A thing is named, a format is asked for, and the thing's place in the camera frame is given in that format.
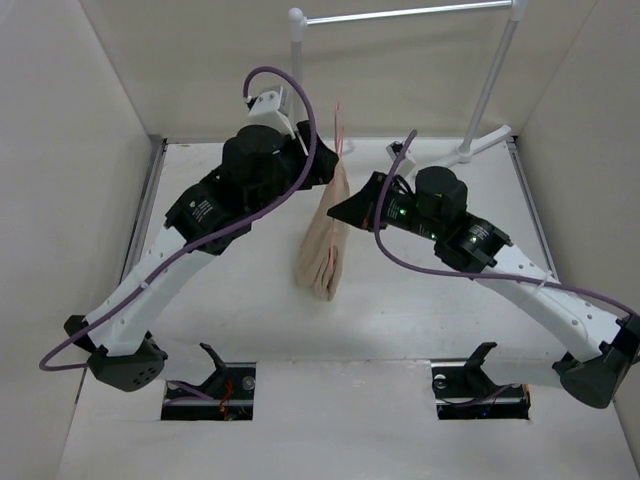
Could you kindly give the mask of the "pink wire hanger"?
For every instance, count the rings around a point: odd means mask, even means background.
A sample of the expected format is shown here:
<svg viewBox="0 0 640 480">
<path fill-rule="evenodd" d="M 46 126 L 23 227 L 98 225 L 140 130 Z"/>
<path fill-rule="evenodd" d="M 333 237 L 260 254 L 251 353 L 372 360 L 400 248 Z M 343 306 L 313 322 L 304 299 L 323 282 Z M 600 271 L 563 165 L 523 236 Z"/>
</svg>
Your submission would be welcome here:
<svg viewBox="0 0 640 480">
<path fill-rule="evenodd" d="M 346 141 L 346 127 L 341 112 L 340 103 L 334 109 L 334 149 L 338 155 L 338 162 L 334 169 L 331 186 L 331 206 L 337 206 L 350 196 L 350 185 L 344 165 L 344 147 Z M 331 218 L 331 233 L 329 243 L 329 260 L 331 271 L 340 263 L 344 246 L 349 234 L 349 226 Z"/>
</svg>

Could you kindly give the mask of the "beige drawstring trousers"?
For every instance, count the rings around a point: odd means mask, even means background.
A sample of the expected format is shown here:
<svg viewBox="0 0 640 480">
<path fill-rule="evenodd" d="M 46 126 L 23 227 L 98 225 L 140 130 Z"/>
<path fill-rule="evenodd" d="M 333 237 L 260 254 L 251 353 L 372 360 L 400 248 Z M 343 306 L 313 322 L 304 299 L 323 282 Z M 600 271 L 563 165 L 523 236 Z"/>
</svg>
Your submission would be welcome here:
<svg viewBox="0 0 640 480">
<path fill-rule="evenodd" d="M 343 272 L 349 226 L 328 216 L 328 210 L 350 196 L 344 162 L 339 160 L 334 177 L 325 187 L 305 232 L 294 263 L 296 285 L 317 299 L 334 299 Z"/>
</svg>

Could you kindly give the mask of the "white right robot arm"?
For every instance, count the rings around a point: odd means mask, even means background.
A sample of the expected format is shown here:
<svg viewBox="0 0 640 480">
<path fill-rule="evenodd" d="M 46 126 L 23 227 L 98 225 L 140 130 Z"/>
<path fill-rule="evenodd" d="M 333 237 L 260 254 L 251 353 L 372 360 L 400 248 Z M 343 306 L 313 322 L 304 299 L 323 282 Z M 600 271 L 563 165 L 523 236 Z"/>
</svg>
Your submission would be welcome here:
<svg viewBox="0 0 640 480">
<path fill-rule="evenodd" d="M 462 395 L 477 401 L 502 386 L 538 384 L 562 388 L 592 408 L 608 407 L 639 361 L 638 315 L 620 318 L 564 289 L 506 233 L 469 213 L 467 195 L 467 185 L 445 167 L 420 170 L 413 187 L 399 175 L 375 172 L 327 214 L 373 234 L 392 226 L 433 241 L 447 276 L 471 278 L 509 300 L 563 346 L 546 359 L 525 359 L 484 342 L 460 370 Z"/>
</svg>

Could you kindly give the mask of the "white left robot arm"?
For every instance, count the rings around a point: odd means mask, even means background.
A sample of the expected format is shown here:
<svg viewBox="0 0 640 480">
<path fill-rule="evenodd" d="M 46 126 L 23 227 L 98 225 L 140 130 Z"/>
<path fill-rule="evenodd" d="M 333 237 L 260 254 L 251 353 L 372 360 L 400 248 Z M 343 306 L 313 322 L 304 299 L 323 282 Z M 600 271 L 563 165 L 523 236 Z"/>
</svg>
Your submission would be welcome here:
<svg viewBox="0 0 640 480">
<path fill-rule="evenodd" d="M 299 122 L 296 129 L 294 135 L 285 135 L 268 126 L 248 125 L 227 140 L 221 164 L 178 197 L 154 244 L 104 304 L 65 322 L 75 345 L 88 352 L 88 368 L 98 381 L 133 392 L 161 378 L 188 384 L 202 398 L 221 393 L 225 365 L 209 345 L 158 342 L 150 328 L 181 288 L 251 227 L 202 244 L 179 259 L 175 253 L 253 218 L 293 185 L 309 190 L 332 179 L 337 154 L 312 134 L 309 121 Z"/>
</svg>

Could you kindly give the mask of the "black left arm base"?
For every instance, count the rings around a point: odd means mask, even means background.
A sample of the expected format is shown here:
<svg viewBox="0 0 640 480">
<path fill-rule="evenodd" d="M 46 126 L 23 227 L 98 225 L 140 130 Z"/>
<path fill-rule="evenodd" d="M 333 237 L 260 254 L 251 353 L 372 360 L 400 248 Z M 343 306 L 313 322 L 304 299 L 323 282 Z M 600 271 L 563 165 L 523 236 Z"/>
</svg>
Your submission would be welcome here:
<svg viewBox="0 0 640 480">
<path fill-rule="evenodd" d="M 215 366 L 199 386 L 179 381 L 167 388 L 162 421 L 251 421 L 254 414 L 257 365 L 225 363 L 207 344 L 201 344 Z"/>
</svg>

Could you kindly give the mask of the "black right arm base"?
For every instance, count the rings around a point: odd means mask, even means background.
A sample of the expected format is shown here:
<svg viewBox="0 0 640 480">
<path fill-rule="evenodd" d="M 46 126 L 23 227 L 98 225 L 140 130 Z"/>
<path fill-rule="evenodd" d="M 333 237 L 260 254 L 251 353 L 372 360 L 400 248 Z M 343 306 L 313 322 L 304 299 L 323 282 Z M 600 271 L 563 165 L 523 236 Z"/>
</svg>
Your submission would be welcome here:
<svg viewBox="0 0 640 480">
<path fill-rule="evenodd" d="M 481 343 L 468 358 L 430 363 L 431 388 L 439 420 L 528 420 L 529 389 L 497 385 L 482 370 L 496 342 Z"/>
</svg>

